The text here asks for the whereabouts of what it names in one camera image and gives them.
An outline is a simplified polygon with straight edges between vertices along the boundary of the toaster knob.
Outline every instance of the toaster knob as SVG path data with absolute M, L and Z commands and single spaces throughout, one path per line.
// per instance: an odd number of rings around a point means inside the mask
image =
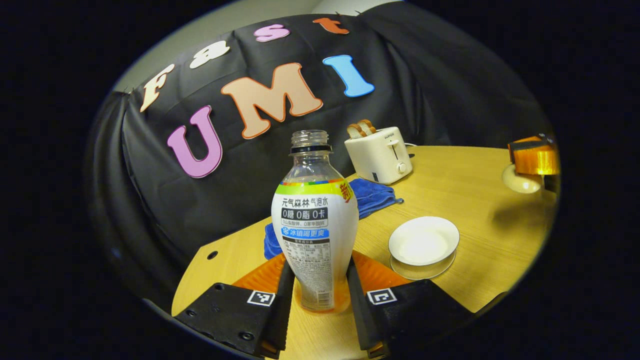
M 398 163 L 397 169 L 400 174 L 404 173 L 406 171 L 406 164 Z

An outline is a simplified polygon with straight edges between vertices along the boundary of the toaster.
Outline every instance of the toaster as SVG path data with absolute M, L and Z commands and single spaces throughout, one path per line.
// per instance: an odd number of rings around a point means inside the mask
M 413 170 L 404 140 L 396 126 L 346 140 L 344 145 L 356 174 L 363 179 L 387 185 Z

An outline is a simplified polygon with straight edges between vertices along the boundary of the white wall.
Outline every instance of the white wall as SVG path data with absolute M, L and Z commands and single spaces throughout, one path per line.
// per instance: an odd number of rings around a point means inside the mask
M 181 49 L 206 42 L 211 35 L 219 35 L 256 22 L 306 13 L 335 13 L 358 15 L 373 6 L 397 0 L 238 0 L 202 15 L 169 34 L 149 49 L 127 69 L 116 82 L 114 90 L 124 91 L 140 86 L 180 53 Z

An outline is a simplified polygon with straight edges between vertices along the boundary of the letter m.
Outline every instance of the letter m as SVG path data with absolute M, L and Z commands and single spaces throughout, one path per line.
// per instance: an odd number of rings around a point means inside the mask
M 322 107 L 322 100 L 309 90 L 300 73 L 299 63 L 286 63 L 273 70 L 271 88 L 252 78 L 240 78 L 226 84 L 220 92 L 230 95 L 244 122 L 242 136 L 255 138 L 271 127 L 271 122 L 262 119 L 257 108 L 279 122 L 285 118 L 285 97 L 291 103 L 290 114 L 302 116 Z

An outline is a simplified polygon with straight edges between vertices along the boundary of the blue towel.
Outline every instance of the blue towel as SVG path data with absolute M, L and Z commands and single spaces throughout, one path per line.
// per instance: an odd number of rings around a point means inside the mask
M 358 199 L 360 218 L 368 217 L 374 211 L 386 208 L 391 204 L 404 202 L 403 199 L 396 199 L 394 189 L 389 186 L 372 183 L 365 179 L 354 179 L 349 185 L 351 185 L 356 199 Z M 280 254 L 282 249 L 278 244 L 273 224 L 269 223 L 264 227 L 264 234 L 264 257 L 269 260 Z

